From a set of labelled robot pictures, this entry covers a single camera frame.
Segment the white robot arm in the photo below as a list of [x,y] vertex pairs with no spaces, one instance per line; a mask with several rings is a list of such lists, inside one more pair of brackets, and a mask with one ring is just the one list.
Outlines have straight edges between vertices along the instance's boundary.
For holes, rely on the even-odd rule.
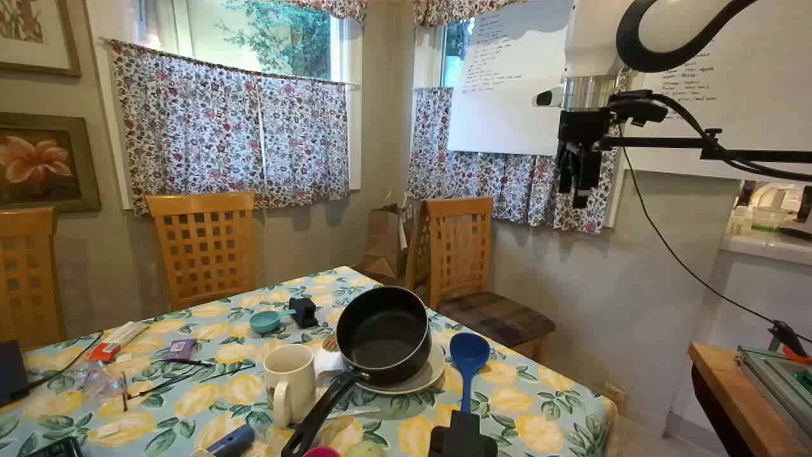
[[697,56],[756,0],[631,0],[618,25],[618,54],[644,75],[671,71]]

